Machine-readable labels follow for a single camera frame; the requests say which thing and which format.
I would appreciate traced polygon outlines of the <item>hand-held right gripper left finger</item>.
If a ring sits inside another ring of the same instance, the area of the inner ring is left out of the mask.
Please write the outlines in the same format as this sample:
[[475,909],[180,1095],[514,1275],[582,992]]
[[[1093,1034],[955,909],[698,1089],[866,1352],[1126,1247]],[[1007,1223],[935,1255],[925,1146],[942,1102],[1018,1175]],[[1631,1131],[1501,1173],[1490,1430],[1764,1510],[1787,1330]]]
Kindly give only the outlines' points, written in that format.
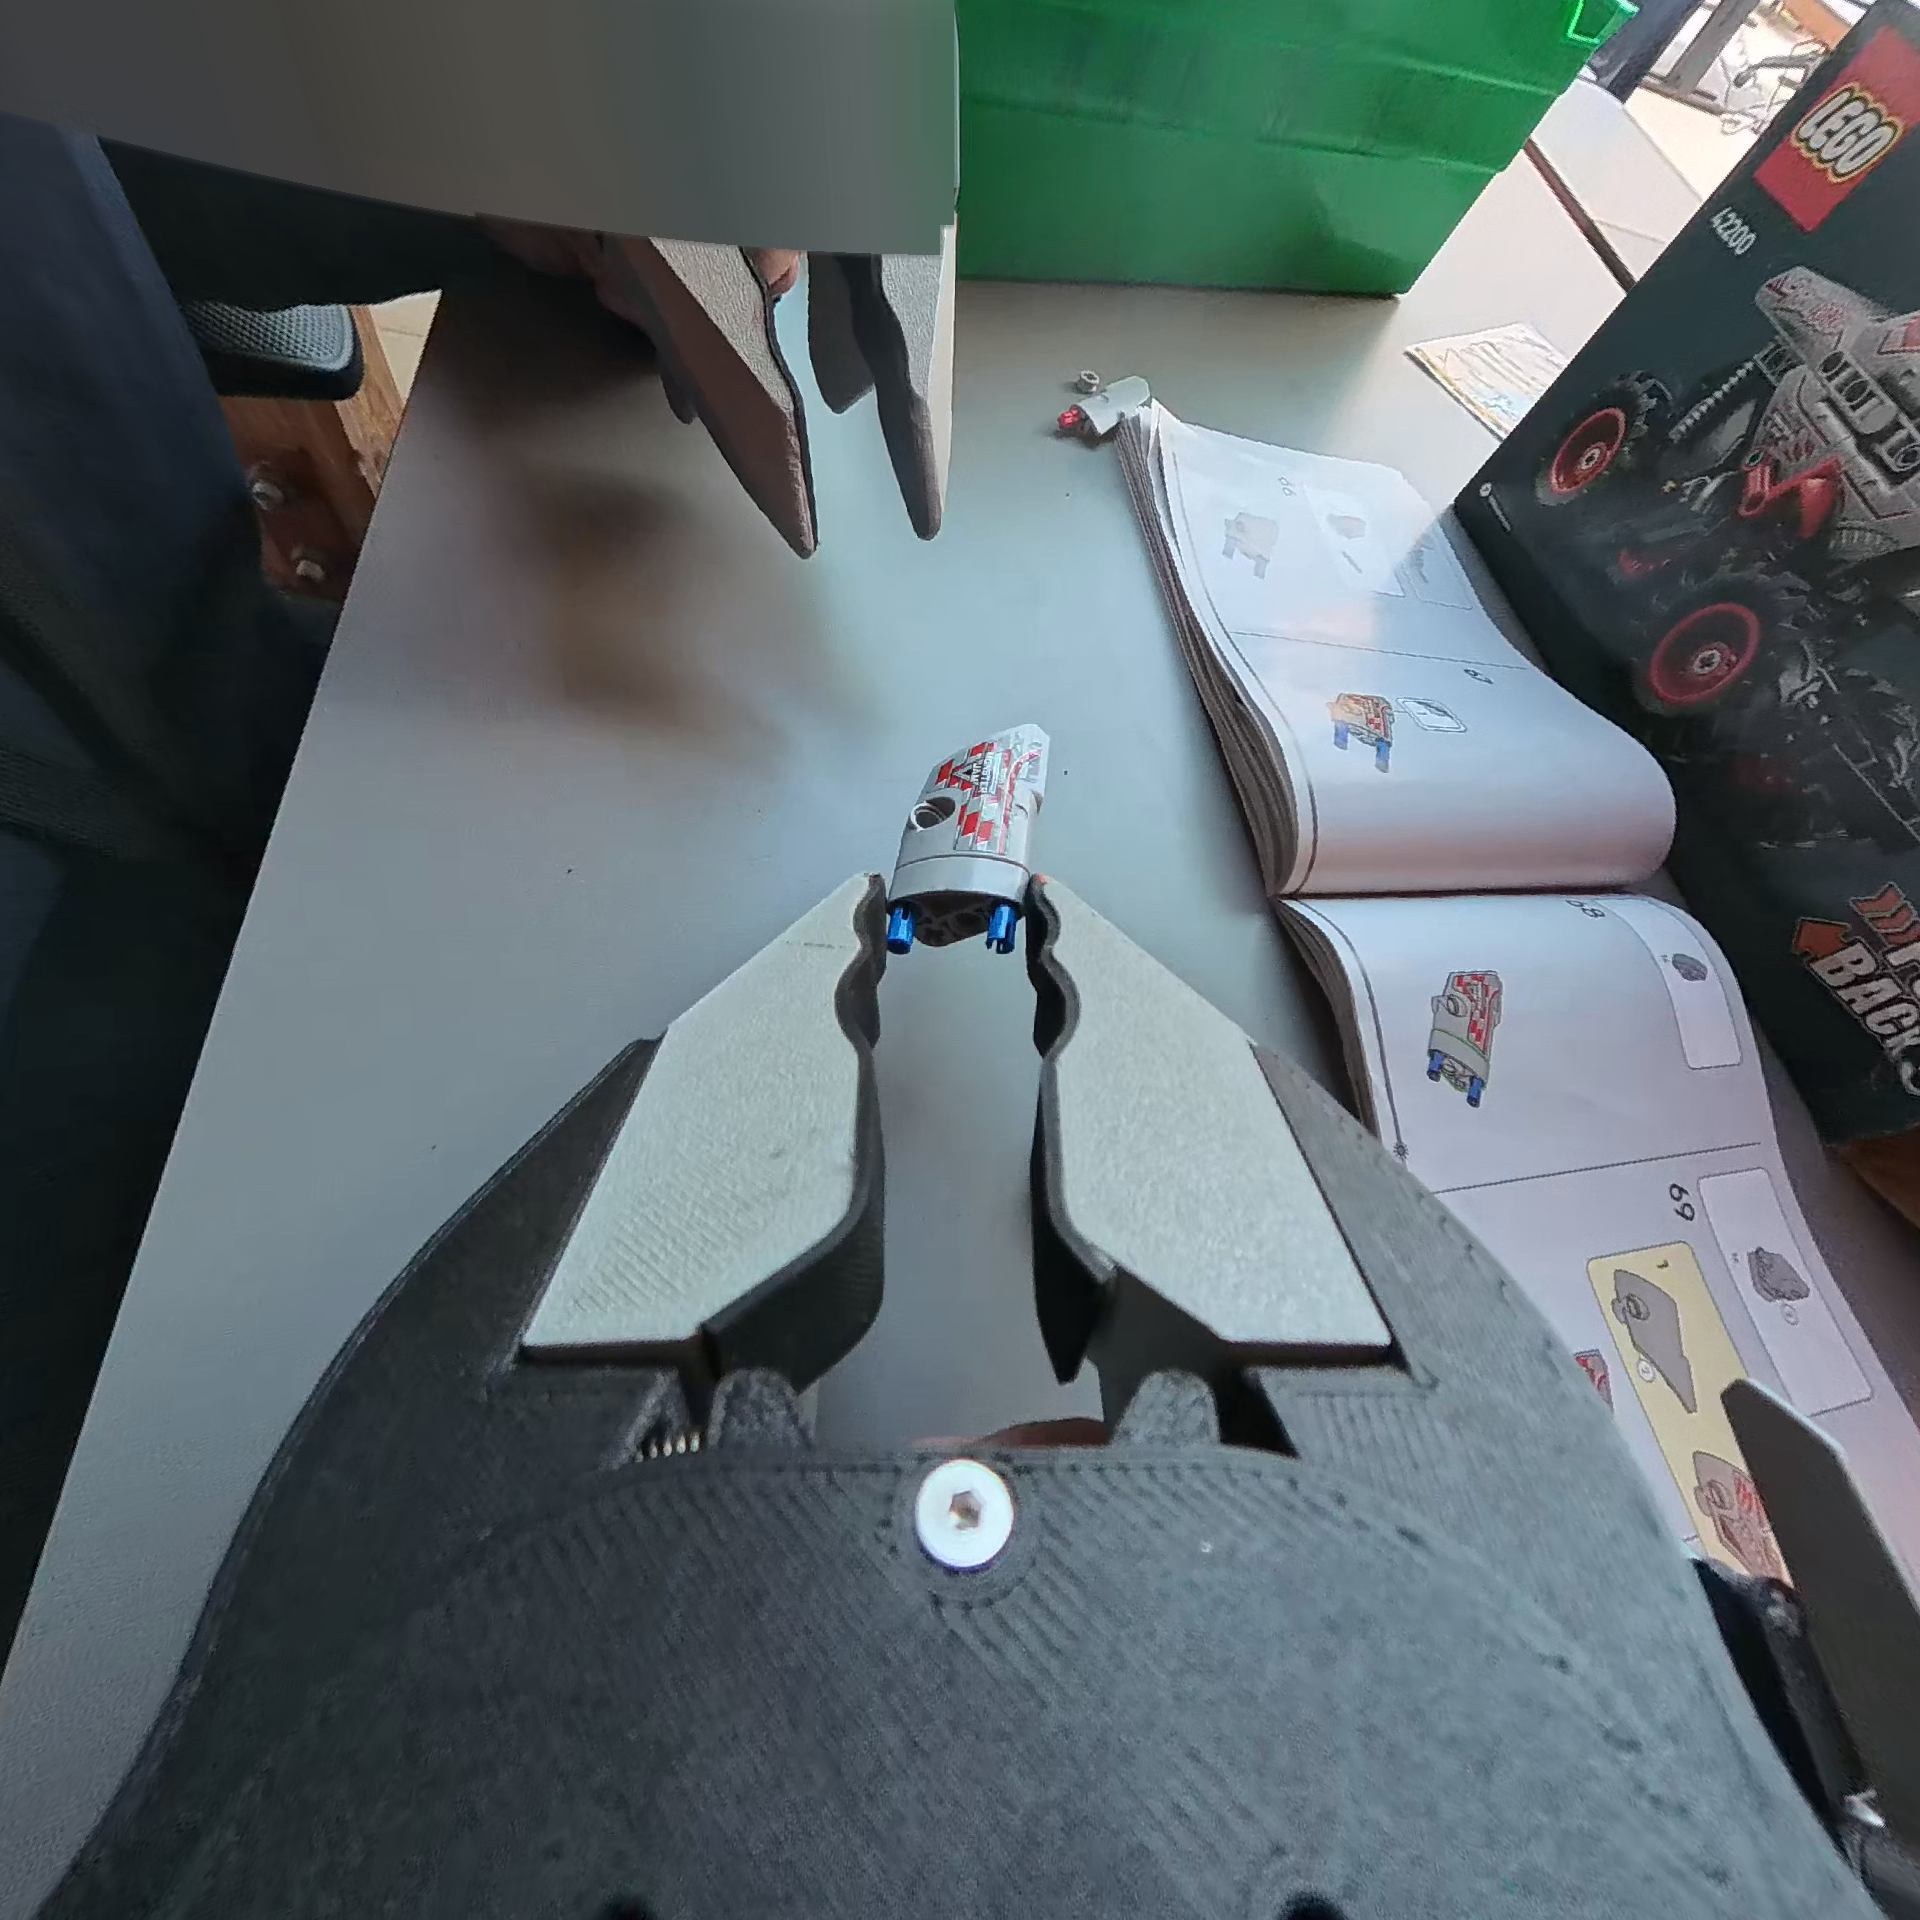
[[858,873],[677,1017],[643,1067],[521,1334],[702,1394],[811,1390],[882,1296],[875,1046],[885,889]]

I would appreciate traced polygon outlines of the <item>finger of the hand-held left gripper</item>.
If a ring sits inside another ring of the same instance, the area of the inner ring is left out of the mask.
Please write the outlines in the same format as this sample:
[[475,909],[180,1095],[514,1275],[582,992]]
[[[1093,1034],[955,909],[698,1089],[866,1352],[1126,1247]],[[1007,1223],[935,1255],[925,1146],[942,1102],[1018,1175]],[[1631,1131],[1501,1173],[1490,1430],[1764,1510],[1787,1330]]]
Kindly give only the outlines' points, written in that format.
[[602,296],[653,345],[682,418],[707,424],[759,511],[818,546],[804,402],[777,342],[777,295],[743,247],[604,232]]
[[954,435],[955,225],[932,253],[806,255],[806,355],[820,398],[846,413],[873,392],[908,519],[943,526]]

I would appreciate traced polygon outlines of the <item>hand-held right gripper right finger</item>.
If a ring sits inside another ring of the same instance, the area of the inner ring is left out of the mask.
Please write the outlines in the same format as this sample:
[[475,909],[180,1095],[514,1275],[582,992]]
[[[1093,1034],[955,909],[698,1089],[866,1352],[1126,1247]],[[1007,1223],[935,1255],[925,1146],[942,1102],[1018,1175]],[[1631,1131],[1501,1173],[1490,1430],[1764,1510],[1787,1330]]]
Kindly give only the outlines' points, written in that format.
[[1103,1423],[1146,1378],[1202,1383],[1223,1425],[1262,1368],[1377,1368],[1396,1341],[1234,1019],[1053,878],[1027,893],[1039,1098],[1035,1305]]

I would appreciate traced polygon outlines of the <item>grey lego piece red sticker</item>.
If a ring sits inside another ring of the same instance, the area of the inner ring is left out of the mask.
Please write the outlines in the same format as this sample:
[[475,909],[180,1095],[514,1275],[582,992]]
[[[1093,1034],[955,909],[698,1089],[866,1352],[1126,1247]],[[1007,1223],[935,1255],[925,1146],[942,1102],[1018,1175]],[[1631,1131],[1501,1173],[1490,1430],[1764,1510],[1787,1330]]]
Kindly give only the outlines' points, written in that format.
[[1013,951],[1046,774],[1049,734],[1037,723],[1007,726],[929,773],[886,887],[889,952],[971,938]]

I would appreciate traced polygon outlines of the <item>person's left forearm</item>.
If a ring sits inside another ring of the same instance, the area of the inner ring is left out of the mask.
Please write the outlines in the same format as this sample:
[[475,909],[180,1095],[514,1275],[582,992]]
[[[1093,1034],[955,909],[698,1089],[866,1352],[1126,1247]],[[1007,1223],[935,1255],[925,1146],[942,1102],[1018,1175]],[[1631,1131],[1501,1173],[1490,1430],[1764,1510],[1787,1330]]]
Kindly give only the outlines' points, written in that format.
[[102,142],[180,302],[277,311],[486,283],[513,259],[475,222]]

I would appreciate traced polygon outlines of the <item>lego instruction booklet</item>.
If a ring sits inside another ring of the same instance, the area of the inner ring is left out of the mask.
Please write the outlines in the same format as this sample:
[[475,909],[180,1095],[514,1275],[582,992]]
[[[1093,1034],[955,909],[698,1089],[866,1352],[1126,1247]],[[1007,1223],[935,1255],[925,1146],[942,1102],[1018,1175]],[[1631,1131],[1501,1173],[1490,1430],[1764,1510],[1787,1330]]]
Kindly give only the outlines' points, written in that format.
[[1916,1423],[1793,1191],[1727,951],[1642,889],[1673,792],[1529,661],[1410,481],[1150,399],[1115,433],[1262,887],[1362,1120],[1573,1351],[1679,1535],[1785,1574],[1722,1392],[1849,1458],[1916,1565]]

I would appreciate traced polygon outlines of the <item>dark lego set box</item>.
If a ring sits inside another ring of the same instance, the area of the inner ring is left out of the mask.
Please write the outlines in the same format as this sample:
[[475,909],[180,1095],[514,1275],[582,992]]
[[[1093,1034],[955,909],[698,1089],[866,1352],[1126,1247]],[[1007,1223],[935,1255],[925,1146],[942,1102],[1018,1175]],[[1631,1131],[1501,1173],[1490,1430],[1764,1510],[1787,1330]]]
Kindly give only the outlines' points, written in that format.
[[1916,1213],[1918,25],[1875,5],[1455,495],[1679,893]]

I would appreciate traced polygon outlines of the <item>person's left hand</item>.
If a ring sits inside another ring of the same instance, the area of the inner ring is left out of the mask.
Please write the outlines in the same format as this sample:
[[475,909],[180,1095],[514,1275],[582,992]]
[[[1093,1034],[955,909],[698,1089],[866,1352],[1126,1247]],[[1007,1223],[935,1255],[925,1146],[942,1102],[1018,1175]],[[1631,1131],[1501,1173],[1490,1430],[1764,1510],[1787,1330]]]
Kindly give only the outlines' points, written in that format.
[[518,264],[553,279],[582,280],[609,313],[637,329],[651,329],[651,307],[636,291],[637,280],[631,273],[628,235],[499,217],[479,217],[478,225]]

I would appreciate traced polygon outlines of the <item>green plastic bin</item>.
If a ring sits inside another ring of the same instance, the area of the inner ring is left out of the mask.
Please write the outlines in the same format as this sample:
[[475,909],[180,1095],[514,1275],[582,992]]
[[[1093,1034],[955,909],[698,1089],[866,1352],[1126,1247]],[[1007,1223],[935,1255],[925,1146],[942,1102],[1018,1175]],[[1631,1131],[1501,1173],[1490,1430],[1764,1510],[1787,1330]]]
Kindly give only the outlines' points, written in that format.
[[959,1],[958,271],[1396,296],[1613,1]]

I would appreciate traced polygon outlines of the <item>small paper sticker sheet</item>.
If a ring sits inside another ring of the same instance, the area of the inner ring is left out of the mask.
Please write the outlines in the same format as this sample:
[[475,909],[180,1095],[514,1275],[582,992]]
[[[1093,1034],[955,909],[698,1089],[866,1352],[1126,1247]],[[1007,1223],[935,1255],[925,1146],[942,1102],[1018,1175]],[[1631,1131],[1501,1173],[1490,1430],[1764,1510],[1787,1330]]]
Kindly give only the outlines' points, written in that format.
[[1571,363],[1526,322],[1413,342],[1404,354],[1497,441],[1521,424]]

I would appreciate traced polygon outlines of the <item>dark grey angled panel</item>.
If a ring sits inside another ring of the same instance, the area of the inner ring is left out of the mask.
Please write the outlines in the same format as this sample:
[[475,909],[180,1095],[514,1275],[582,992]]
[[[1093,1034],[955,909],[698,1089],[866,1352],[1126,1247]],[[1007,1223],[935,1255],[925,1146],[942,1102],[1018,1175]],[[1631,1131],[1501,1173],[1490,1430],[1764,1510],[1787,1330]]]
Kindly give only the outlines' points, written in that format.
[[1818,1664],[1889,1830],[1918,1838],[1918,1606],[1839,1447],[1735,1379],[1722,1406],[1809,1618]]

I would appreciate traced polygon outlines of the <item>person's dark clothing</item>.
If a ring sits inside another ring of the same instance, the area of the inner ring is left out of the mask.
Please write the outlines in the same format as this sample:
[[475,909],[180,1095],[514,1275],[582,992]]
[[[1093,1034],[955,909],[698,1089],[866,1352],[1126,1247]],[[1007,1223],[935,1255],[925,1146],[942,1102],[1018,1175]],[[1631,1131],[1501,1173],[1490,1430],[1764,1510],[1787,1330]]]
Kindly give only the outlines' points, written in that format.
[[2,1635],[330,642],[102,142],[2,126]]

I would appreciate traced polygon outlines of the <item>wooden frame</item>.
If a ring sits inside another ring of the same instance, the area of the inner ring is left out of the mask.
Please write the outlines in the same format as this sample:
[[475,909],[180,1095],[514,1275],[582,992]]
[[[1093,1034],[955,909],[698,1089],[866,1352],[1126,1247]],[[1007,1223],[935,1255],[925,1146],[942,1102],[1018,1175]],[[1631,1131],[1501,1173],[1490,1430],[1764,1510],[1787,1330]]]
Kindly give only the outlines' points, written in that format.
[[274,586],[345,601],[438,302],[349,311],[363,381],[348,399],[222,398]]

